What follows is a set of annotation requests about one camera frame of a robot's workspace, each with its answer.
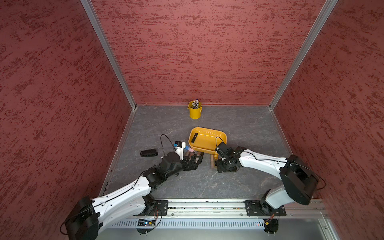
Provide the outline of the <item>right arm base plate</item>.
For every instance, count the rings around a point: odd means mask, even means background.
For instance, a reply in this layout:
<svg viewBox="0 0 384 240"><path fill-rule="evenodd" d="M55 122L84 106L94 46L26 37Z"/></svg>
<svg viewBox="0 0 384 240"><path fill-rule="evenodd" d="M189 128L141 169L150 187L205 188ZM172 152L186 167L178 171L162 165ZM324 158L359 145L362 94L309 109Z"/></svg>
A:
<svg viewBox="0 0 384 240"><path fill-rule="evenodd" d="M261 204L260 201L244 201L244 204L248 217L269 218L272 215L275 217L287 216L286 210L283 206L278 209L273 209L267 204Z"/></svg>

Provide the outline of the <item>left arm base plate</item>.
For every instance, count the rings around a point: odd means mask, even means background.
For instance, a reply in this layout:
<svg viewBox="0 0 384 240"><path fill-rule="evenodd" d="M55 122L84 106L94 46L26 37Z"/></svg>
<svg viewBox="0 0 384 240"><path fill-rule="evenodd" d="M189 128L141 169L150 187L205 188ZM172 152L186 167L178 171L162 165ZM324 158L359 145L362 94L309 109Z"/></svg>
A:
<svg viewBox="0 0 384 240"><path fill-rule="evenodd" d="M169 201L168 200L153 200L146 203L142 216L153 216L161 213L161 216L166 216L168 212Z"/></svg>

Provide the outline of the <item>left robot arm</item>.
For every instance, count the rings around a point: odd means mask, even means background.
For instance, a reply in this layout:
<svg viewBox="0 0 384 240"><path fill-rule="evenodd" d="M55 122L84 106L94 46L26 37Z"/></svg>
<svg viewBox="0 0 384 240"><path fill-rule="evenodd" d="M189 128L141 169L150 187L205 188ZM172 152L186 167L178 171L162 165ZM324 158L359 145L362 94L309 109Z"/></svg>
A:
<svg viewBox="0 0 384 240"><path fill-rule="evenodd" d="M151 193L169 177L196 170L203 156L202 152L182 157L170 152L132 183L95 199L83 197L64 220L65 234L70 240L94 240L107 227L124 218L152 211L155 200Z"/></svg>

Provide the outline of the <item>black lipstick tube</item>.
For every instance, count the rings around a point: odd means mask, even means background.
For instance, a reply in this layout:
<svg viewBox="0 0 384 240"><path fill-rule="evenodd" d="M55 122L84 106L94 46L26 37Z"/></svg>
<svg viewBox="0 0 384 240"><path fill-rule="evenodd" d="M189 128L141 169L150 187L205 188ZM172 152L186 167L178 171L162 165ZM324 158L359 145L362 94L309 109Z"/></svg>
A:
<svg viewBox="0 0 384 240"><path fill-rule="evenodd" d="M191 143L195 143L197 136L198 136L198 133L195 133L191 140Z"/></svg>

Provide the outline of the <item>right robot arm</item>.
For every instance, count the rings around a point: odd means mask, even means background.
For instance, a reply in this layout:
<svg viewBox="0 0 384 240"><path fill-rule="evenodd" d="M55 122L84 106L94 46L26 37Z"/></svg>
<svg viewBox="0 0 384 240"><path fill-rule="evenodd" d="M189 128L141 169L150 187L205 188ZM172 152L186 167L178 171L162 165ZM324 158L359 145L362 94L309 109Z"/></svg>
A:
<svg viewBox="0 0 384 240"><path fill-rule="evenodd" d="M270 174L282 182L256 201L258 216L273 216L285 204L309 205L319 183L319 177L295 155L272 157L242 147L233 149L224 143L220 143L215 152L219 155L219 173L235 172L243 167Z"/></svg>

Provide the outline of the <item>yellow plastic storage box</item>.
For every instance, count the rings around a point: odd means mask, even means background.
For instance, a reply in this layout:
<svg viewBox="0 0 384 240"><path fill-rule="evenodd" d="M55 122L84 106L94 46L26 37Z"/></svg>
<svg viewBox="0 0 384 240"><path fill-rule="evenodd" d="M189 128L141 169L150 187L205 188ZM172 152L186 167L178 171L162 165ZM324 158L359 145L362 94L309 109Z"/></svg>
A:
<svg viewBox="0 0 384 240"><path fill-rule="evenodd" d="M191 143L195 133L198 133L198 136L195 143ZM227 140L227 135L222 131L196 127L191 130L188 143L195 151L217 155L215 151L216 147L221 142L226 144Z"/></svg>

